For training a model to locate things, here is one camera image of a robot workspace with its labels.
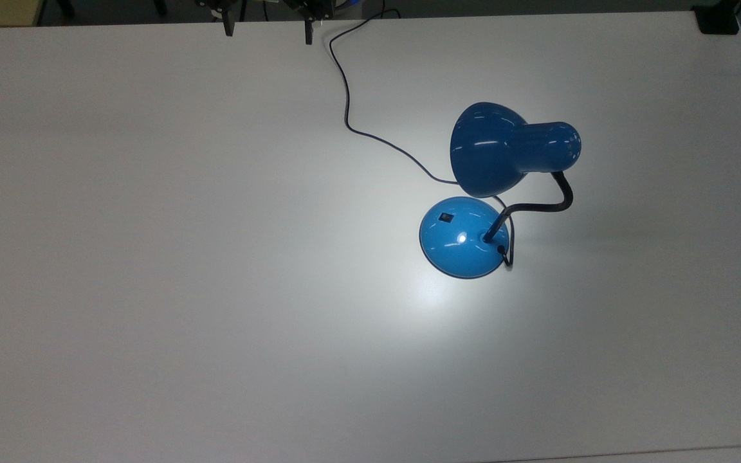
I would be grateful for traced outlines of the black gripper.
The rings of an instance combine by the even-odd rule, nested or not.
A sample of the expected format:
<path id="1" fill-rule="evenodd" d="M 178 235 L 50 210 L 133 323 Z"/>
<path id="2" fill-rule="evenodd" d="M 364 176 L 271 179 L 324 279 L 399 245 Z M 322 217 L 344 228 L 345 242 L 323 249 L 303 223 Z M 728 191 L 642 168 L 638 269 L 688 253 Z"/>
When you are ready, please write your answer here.
<path id="1" fill-rule="evenodd" d="M 334 15 L 334 1 L 194 1 L 195 6 L 208 9 L 214 17 L 221 19 L 224 34 L 232 37 L 235 20 L 233 15 L 240 17 L 247 11 L 250 4 L 264 4 L 259 6 L 268 13 L 277 5 L 277 11 L 292 12 L 291 17 L 301 17 L 305 20 L 305 44 L 313 43 L 314 21 L 332 18 Z"/>

